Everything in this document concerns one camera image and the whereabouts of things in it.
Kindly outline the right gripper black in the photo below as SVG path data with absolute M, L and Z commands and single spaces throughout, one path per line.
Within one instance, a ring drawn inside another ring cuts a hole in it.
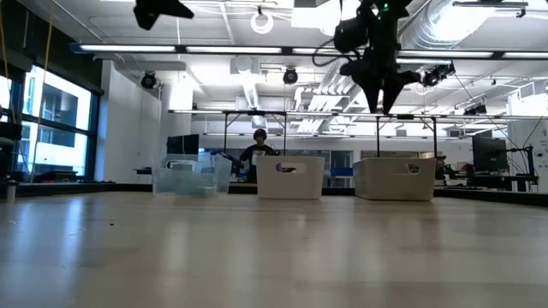
M 382 86 L 383 113 L 388 115 L 403 87 L 420 82 L 419 73 L 410 70 L 399 71 L 400 66 L 396 58 L 401 45 L 397 39 L 397 25 L 371 27 L 369 46 L 361 58 L 341 66 L 341 75 L 375 81 L 361 85 L 372 114 L 378 111 L 378 95 Z

